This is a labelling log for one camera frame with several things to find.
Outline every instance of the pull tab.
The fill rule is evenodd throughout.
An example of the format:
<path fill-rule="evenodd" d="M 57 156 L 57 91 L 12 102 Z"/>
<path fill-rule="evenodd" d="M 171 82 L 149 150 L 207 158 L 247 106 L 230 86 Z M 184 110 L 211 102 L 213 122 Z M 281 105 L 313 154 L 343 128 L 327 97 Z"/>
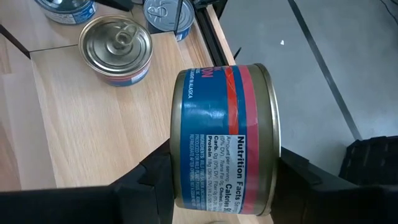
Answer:
<path fill-rule="evenodd" d="M 166 17 L 168 12 L 163 6 L 151 6 L 147 9 L 148 13 L 157 17 Z"/>
<path fill-rule="evenodd" d="M 122 46 L 130 46 L 137 37 L 138 28 L 132 24 L 123 27 L 115 36 L 115 41 Z"/>

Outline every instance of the canned salmon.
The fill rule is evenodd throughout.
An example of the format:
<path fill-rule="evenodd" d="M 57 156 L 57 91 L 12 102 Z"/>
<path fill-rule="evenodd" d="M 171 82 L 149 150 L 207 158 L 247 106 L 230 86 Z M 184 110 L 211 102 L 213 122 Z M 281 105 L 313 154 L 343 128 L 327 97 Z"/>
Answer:
<path fill-rule="evenodd" d="M 149 22 L 152 33 L 174 31 L 178 0 L 146 0 L 144 15 Z M 188 0 L 182 1 L 180 21 L 176 33 L 177 41 L 183 40 L 189 34 L 195 13 Z"/>
<path fill-rule="evenodd" d="M 68 25 L 81 24 L 94 16 L 96 4 L 89 0 L 35 0 L 51 20 Z"/>
<path fill-rule="evenodd" d="M 142 80 L 153 51 L 148 31 L 120 15 L 101 16 L 89 22 L 78 45 L 85 62 L 113 86 L 129 86 Z"/>
<path fill-rule="evenodd" d="M 270 212 L 280 132 L 274 87 L 263 65 L 180 72 L 170 134 L 179 207 Z"/>

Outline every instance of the wooden table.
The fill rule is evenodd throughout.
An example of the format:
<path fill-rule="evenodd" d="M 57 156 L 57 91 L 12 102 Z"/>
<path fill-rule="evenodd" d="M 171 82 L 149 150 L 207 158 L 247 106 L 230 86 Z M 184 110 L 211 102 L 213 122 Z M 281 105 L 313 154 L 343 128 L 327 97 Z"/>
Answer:
<path fill-rule="evenodd" d="M 213 8 L 208 9 L 228 62 L 234 64 Z M 99 5 L 95 16 L 131 13 Z M 195 21 L 189 36 L 152 35 L 154 58 L 143 81 L 127 88 L 103 83 L 77 49 L 84 25 L 49 21 L 34 1 L 2 0 L 0 22 L 32 60 L 0 36 L 0 190 L 107 185 L 169 137 L 177 73 L 211 67 Z M 265 218 L 175 208 L 174 223 L 265 223 Z"/>

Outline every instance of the gray floor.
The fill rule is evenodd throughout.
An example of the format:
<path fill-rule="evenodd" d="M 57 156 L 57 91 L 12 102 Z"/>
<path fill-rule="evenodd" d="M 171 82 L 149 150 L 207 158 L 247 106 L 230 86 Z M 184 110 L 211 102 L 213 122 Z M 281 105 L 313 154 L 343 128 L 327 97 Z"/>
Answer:
<path fill-rule="evenodd" d="M 362 138 L 398 135 L 398 26 L 386 8 L 379 0 L 296 2 Z M 237 63 L 270 71 L 282 145 L 337 174 L 354 137 L 287 0 L 229 0 L 221 25 L 231 50 L 242 47 Z"/>

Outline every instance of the can lid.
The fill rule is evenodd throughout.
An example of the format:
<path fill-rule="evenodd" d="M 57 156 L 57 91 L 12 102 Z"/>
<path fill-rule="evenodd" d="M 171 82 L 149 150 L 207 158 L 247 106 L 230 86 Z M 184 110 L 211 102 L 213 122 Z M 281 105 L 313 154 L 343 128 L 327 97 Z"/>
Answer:
<path fill-rule="evenodd" d="M 152 56 L 148 31 L 126 16 L 101 16 L 89 22 L 79 38 L 87 64 L 111 77 L 131 75 L 145 67 Z"/>
<path fill-rule="evenodd" d="M 90 2 L 90 0 L 36 0 L 42 7 L 48 10 L 69 12 L 79 9 Z"/>
<path fill-rule="evenodd" d="M 178 0 L 146 0 L 144 14 L 154 27 L 161 31 L 172 31 L 174 30 L 177 6 Z M 189 28 L 193 23 L 194 15 L 192 4 L 183 0 L 177 32 Z"/>

